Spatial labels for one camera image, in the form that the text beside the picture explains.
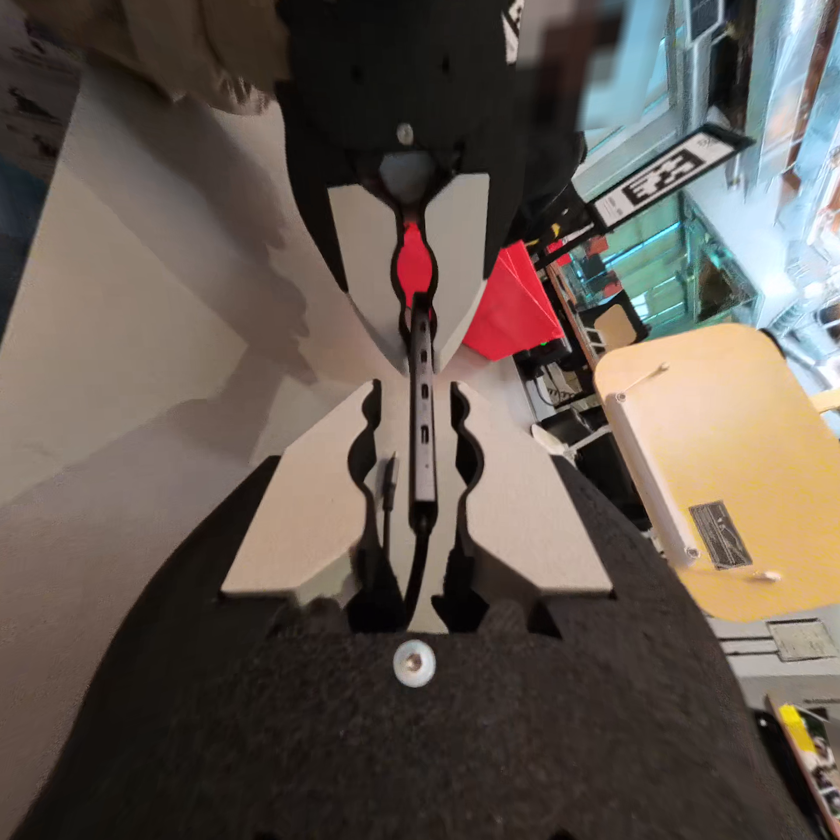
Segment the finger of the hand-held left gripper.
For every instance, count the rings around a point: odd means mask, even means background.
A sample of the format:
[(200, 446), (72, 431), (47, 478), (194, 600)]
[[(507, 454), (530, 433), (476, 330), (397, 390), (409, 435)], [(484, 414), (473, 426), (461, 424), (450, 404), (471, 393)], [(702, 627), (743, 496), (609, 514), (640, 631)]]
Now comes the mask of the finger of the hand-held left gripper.
[(423, 207), (425, 241), (436, 268), (434, 371), (442, 373), (475, 317), (487, 287), (485, 247), (490, 177), (459, 174)]
[(394, 279), (397, 215), (362, 185), (332, 186), (328, 197), (353, 309), (377, 349), (408, 375), (404, 294)]

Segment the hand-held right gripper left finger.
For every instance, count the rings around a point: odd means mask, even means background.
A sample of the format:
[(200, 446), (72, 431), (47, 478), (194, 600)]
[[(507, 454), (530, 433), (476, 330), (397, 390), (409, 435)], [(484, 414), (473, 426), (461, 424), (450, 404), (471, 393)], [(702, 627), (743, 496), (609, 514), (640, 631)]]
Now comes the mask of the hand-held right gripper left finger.
[(362, 632), (404, 627), (399, 584), (366, 485), (382, 384), (363, 383), (281, 455), (222, 584), (226, 597), (333, 599)]

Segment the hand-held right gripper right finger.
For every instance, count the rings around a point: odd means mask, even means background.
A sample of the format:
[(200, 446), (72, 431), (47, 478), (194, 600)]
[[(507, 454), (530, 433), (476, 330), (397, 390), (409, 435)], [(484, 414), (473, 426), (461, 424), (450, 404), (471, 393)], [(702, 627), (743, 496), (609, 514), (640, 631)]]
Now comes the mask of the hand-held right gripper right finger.
[(613, 593), (550, 452), (463, 382), (449, 389), (457, 436), (455, 544), (432, 597), (451, 634), (472, 634), (496, 604), (512, 604), (531, 634), (559, 634), (555, 599)]

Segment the red plastic bin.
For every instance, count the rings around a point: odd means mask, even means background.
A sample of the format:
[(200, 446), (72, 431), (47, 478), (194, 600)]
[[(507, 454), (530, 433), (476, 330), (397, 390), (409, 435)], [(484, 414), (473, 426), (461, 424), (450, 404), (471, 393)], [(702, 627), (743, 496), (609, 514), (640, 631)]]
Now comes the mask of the red plastic bin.
[[(428, 290), (433, 262), (415, 222), (404, 223), (402, 232), (396, 275), (410, 305), (416, 293)], [(504, 248), (462, 344), (489, 361), (500, 361), (563, 337), (525, 243), (519, 240)]]

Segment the grey USB hub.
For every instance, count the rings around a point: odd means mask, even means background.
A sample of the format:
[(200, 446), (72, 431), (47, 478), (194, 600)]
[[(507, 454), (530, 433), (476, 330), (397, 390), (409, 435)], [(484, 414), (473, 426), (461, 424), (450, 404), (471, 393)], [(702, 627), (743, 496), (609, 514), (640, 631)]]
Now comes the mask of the grey USB hub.
[(413, 620), (438, 517), (433, 332), (430, 297), (426, 292), (417, 292), (411, 306), (407, 354), (410, 375), (408, 522), (415, 545), (406, 592), (400, 605), (392, 605), (384, 625), (388, 632), (407, 629)]

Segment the grey desk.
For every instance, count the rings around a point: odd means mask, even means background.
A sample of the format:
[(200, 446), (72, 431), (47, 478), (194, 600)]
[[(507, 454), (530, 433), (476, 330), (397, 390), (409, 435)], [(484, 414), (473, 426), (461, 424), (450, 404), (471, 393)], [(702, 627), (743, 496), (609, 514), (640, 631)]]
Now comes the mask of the grey desk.
[(2, 838), (653, 837), (593, 627), (356, 632), (222, 584), (285, 449), (407, 381), (291, 197), (275, 103), (87, 70), (2, 349), (2, 446), (74, 464), (2, 505)]

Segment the printed marker tag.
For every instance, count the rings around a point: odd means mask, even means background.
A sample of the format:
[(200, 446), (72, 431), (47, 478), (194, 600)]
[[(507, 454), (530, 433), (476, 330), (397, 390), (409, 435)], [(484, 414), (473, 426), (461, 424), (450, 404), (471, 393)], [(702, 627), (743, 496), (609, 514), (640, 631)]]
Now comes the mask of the printed marker tag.
[(590, 202), (595, 227), (611, 232), (741, 152), (755, 139), (706, 123)]

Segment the wooden book stand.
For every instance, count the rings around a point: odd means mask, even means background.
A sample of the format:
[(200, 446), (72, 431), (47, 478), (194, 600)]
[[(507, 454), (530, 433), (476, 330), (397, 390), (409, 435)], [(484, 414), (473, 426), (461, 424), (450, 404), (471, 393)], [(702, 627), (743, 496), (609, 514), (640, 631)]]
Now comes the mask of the wooden book stand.
[(610, 350), (593, 384), (702, 612), (750, 623), (838, 605), (838, 440), (766, 332), (723, 323)]

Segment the printed paper sheet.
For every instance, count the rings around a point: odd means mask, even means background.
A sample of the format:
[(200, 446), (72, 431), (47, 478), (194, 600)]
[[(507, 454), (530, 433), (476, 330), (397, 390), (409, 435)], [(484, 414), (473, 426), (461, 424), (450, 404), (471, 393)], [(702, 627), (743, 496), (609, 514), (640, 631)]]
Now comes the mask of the printed paper sheet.
[(47, 182), (81, 82), (82, 57), (11, 2), (1, 10), (1, 152)]

